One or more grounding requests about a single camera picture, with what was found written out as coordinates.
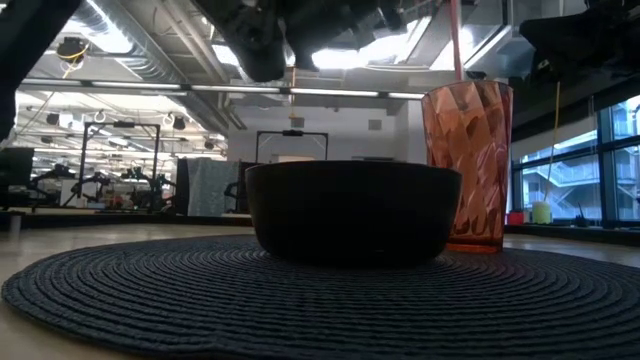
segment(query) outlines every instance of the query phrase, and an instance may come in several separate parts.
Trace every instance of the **lamp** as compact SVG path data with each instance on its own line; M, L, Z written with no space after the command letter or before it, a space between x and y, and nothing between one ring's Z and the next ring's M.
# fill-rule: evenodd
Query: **lamp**
M173 128L182 131L187 128L187 124L184 122L183 116L176 116L173 120Z
M49 125L58 125L58 122L60 121L60 114L48 114L46 121Z
M204 141L204 148L207 150L213 150L216 146L216 143L212 139L207 139Z

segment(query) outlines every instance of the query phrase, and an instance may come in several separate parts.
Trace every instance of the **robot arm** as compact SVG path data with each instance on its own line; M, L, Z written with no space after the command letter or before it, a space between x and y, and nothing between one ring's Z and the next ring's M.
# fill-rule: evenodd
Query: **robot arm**
M240 0L194 3L220 31L244 71L258 82L284 76L285 38L296 67L317 70L311 55L347 30L357 34L359 23L369 16L379 15L393 31L406 30L394 0L258 0L255 6Z

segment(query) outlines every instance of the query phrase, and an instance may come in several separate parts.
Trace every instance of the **cable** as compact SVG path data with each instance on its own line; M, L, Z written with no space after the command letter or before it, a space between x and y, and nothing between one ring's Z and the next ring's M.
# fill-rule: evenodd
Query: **cable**
M553 126L553 145L551 145L551 157L549 158L549 173L547 174L547 188L544 192L544 200L547 201L547 196L549 196L549 191L551 190L551 167L553 166L553 153L556 148L556 138L558 136L558 124L560 122L560 81L556 85L556 123Z
M79 58L80 56L84 55L84 53L87 52L87 49L89 49L89 45L91 45L91 43L87 44L87 46L84 47L84 49L82 49L82 51L80 51L79 53L73 54L73 55L67 55L67 56L62 56L62 55L58 55L58 57L60 59L74 59L77 60L76 58Z
M82 50L81 52L75 54L75 56L73 57L73 62L71 63L71 65L69 66L69 69L67 69L67 71L64 73L64 75L62 76L63 79L66 79L67 76L69 76L69 74L71 74L72 72L72 68L75 65L75 63L78 61L78 58L80 58L80 56L82 56L87 49L89 48L89 45L87 44L87 46L85 46L84 50ZM44 110L44 108L49 104L49 102L51 101L51 99L53 98L53 96L56 94L55 91L53 91L49 97L47 98L47 100L45 100L44 103L42 103L42 105L40 106L40 108L38 109L38 111L36 111L36 114L33 115L33 117L31 119L29 119L29 121L25 124L25 126L22 127L22 130L20 130L18 132L18 135L22 135L22 133L25 132L25 130L27 130L29 128L29 125L31 125L31 123L33 123L38 116L40 116L40 114L42 113L42 111Z

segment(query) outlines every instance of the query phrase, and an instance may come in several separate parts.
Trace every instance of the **black placemat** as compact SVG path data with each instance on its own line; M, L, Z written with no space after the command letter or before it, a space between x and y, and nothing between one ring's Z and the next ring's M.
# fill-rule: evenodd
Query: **black placemat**
M637 359L639 289L638 269L552 253L338 270L229 236L62 253L2 297L60 332L154 357Z

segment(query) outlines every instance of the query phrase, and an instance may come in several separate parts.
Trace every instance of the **bowl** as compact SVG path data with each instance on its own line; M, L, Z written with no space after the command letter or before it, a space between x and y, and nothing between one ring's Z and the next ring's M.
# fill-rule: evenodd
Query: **bowl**
M289 162L246 171L260 245L322 265L412 265L438 256L461 181L453 170L399 162Z

